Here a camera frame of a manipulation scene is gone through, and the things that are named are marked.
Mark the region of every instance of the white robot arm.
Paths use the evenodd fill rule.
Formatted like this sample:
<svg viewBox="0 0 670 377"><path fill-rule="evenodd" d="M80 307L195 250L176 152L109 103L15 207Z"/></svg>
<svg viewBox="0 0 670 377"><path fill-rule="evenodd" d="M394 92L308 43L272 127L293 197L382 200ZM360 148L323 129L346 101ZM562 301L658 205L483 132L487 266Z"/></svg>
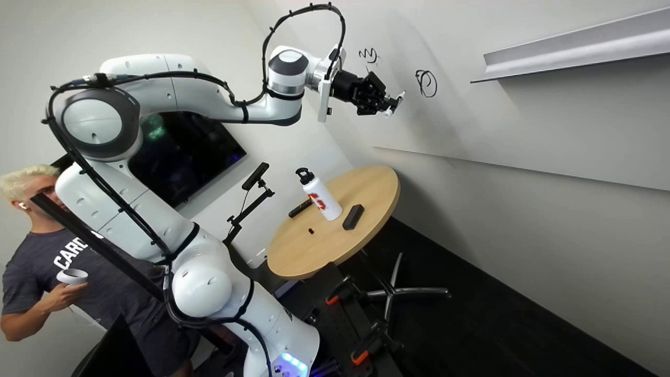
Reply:
<svg viewBox="0 0 670 377"><path fill-rule="evenodd" d="M56 180L61 200L94 233L136 259L163 262L174 307L193 321L221 321L250 347L245 375L304 377L318 351L318 331L288 314L261 284L240 274L225 242L182 218L128 169L153 112L197 112L226 123L296 123L304 89L333 94L360 115L394 110L375 72L342 70L342 55L310 56L280 46L268 60L264 92L237 101L225 82L182 55L111 58L100 72L54 89L46 122L73 155Z"/></svg>

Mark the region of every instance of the man's arm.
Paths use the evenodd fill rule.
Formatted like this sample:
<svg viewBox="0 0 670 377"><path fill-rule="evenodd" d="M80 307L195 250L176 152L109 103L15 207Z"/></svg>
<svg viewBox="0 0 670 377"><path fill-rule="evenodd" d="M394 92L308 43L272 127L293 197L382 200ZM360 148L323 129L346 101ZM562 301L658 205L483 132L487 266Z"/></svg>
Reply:
<svg viewBox="0 0 670 377"><path fill-rule="evenodd" d="M72 306L77 296L82 296L84 289L85 284L56 284L50 293L41 294L41 300L35 301L28 312L5 314L0 318L5 337L8 340L20 340L38 332L53 312Z"/></svg>

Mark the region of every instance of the robotic end effector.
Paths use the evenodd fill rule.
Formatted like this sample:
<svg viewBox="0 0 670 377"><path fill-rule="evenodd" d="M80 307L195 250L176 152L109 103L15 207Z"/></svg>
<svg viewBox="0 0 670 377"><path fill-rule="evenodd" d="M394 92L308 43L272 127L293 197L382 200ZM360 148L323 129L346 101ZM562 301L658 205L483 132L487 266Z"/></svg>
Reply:
<svg viewBox="0 0 670 377"><path fill-rule="evenodd" d="M339 70L331 84L331 95L352 103L358 115L394 112L403 101L403 94L388 95L386 84L373 70L367 78Z"/></svg>

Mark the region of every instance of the white bottle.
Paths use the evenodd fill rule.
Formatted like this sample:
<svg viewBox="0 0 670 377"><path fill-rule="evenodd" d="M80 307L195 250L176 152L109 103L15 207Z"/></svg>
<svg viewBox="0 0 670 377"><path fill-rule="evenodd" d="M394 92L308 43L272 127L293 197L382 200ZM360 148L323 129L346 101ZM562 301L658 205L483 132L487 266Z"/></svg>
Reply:
<svg viewBox="0 0 670 377"><path fill-rule="evenodd" d="M327 189L327 184L323 184L318 176L312 173L308 167L299 167L296 169L296 173L299 176L301 189L308 193L308 197L320 209L320 213L327 219L335 219L342 213L342 207L331 194L331 190Z"/></svg>

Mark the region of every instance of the wall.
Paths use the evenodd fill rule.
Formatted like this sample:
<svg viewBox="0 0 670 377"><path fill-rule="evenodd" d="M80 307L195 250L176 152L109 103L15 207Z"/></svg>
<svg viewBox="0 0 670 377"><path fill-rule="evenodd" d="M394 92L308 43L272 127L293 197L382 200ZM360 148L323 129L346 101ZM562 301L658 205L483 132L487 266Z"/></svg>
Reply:
<svg viewBox="0 0 670 377"><path fill-rule="evenodd" d="M268 18L308 2L247 3ZM335 3L347 16L347 68L373 68L389 92L406 92L392 116L355 116L333 103L329 120L353 165L389 163L400 171L397 218L650 370L670 375L666 58L471 84L483 76L489 49L670 2ZM305 46L331 46L327 22L338 24L323 14L296 21L291 33ZM419 92L417 68L435 76L433 99Z"/></svg>
<svg viewBox="0 0 670 377"><path fill-rule="evenodd" d="M5 88L0 92L5 129L0 171L63 155L48 127L39 123L48 88L97 70L111 56L182 51L197 56L212 72L228 79L237 99L251 99L260 89L260 43L268 22L251 18L237 0L123 0L113 3L103 0L0 0L0 7L0 82ZM204 190L195 198L198 211L190 213L204 227L225 238L226 218L237 213L243 200L240 180L260 161L268 161L271 169L264 178L276 194L243 223L237 236L245 259L260 263L276 223L301 200L293 169L308 163L329 178L349 163L331 134L317 123L310 106L291 127L226 127L251 158ZM0 227L2 272L28 221L5 205ZM28 340L0 339L0 375L65 377L98 337L100 332L87 321L59 312L39 334Z"/></svg>

